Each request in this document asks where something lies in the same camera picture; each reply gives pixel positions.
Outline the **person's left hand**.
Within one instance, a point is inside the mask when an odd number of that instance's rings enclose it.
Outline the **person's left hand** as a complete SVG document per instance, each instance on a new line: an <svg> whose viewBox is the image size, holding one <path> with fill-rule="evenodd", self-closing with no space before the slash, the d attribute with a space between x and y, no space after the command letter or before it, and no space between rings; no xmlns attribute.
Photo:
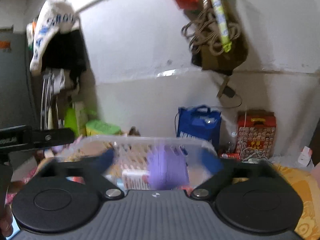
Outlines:
<svg viewBox="0 0 320 240"><path fill-rule="evenodd" d="M11 211L10 205L6 205L4 209L3 216L1 217L0 227L1 227L1 234L4 237L10 237L13 233L13 215Z"/></svg>

